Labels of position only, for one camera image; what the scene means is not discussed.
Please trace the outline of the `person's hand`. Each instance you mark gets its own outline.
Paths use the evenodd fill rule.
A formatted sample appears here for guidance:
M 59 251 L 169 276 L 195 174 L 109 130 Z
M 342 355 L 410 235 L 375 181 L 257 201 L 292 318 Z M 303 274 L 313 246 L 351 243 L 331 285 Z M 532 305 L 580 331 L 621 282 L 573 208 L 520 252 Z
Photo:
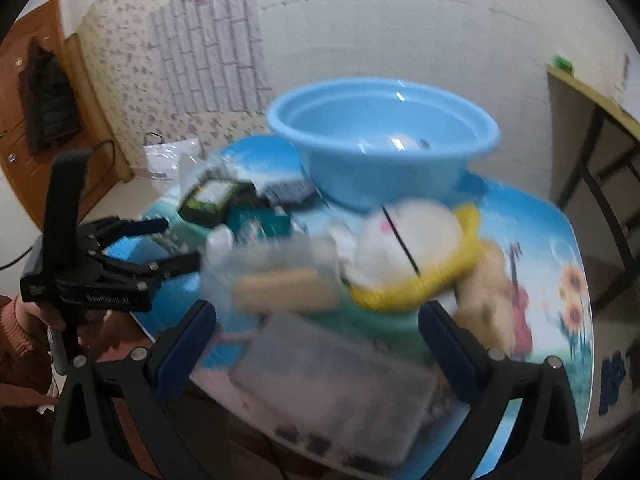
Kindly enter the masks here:
M 47 340 L 47 330 L 64 327 L 62 316 L 54 307 L 25 302 L 21 296 L 17 297 L 15 316 L 18 325 L 40 342 Z M 89 356 L 98 362 L 116 361 L 134 348 L 149 348 L 152 344 L 129 313 L 115 311 L 88 311 L 76 334 Z

